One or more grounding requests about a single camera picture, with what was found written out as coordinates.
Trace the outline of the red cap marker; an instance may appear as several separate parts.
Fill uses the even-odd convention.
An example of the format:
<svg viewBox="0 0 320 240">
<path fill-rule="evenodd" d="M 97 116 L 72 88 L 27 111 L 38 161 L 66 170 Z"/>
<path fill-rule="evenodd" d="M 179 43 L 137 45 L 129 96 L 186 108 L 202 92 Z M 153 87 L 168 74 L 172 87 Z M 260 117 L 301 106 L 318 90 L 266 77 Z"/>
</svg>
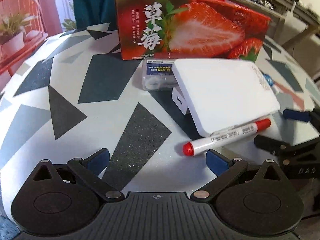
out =
<svg viewBox="0 0 320 240">
<path fill-rule="evenodd" d="M 244 126 L 214 134 L 210 137 L 190 141 L 183 145 L 182 151 L 184 155 L 193 157 L 207 150 L 223 147 L 246 137 L 255 135 L 258 132 L 268 129 L 270 126 L 270 119 L 262 119 Z"/>
</svg>

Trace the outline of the white flat box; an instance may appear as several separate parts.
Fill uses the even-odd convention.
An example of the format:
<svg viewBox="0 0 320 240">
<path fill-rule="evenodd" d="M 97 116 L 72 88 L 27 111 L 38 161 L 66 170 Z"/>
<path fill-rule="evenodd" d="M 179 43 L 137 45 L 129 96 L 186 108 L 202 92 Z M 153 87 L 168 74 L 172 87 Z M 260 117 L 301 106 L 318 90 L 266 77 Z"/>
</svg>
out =
<svg viewBox="0 0 320 240">
<path fill-rule="evenodd" d="M 172 72 L 202 137 L 280 109 L 268 81 L 251 61 L 177 59 Z"/>
</svg>

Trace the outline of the grey desk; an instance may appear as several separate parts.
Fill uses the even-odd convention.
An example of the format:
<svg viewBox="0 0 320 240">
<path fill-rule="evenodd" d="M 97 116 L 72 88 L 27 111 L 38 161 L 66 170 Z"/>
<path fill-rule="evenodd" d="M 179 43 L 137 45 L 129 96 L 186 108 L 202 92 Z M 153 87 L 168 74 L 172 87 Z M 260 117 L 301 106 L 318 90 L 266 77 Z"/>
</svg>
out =
<svg viewBox="0 0 320 240">
<path fill-rule="evenodd" d="M 299 44 L 304 39 L 319 33 L 319 20 L 316 17 L 312 16 L 306 9 L 304 9 L 300 5 L 296 5 L 296 3 L 292 2 L 291 0 L 272 0 L 273 3 L 278 3 L 281 7 L 284 8 L 284 11 L 282 13 L 268 9 L 250 0 L 233 1 L 260 10 L 268 16 L 278 18 L 279 23 L 273 36 L 273 39 L 277 42 L 279 41 L 281 34 L 284 33 L 284 25 L 286 23 L 289 23 L 290 20 L 292 20 L 293 18 L 297 18 L 300 21 L 304 22 L 307 25 L 307 28 L 304 31 L 298 33 L 296 36 L 281 44 L 281 46 L 286 50 Z"/>
</svg>

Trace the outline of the white charger block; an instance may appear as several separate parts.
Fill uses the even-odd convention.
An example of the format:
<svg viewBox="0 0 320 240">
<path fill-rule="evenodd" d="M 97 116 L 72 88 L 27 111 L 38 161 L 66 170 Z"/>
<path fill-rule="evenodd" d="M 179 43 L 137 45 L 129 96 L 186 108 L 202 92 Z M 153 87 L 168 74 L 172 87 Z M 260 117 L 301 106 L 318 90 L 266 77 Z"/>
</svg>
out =
<svg viewBox="0 0 320 240">
<path fill-rule="evenodd" d="M 172 89 L 171 98 L 183 115 L 189 114 L 189 108 L 180 87 L 177 86 Z"/>
</svg>

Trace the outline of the clear box with blue label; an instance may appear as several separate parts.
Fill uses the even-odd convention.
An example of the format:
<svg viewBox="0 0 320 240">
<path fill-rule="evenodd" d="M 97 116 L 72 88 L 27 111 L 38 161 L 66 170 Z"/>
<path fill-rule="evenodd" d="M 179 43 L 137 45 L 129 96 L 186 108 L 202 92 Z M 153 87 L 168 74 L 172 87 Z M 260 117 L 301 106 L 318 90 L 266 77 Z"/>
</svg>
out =
<svg viewBox="0 0 320 240">
<path fill-rule="evenodd" d="M 145 59 L 142 61 L 142 86 L 144 90 L 166 90 L 176 87 L 172 72 L 174 60 Z"/>
</svg>

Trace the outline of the red strawberry cardboard box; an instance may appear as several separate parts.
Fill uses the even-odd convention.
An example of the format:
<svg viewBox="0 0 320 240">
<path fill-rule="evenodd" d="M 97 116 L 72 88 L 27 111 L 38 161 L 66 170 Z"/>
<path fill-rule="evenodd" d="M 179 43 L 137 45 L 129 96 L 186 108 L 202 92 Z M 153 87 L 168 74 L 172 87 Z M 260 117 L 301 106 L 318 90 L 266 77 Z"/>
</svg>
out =
<svg viewBox="0 0 320 240">
<path fill-rule="evenodd" d="M 229 0 L 115 0 L 124 60 L 255 61 L 270 18 Z"/>
</svg>

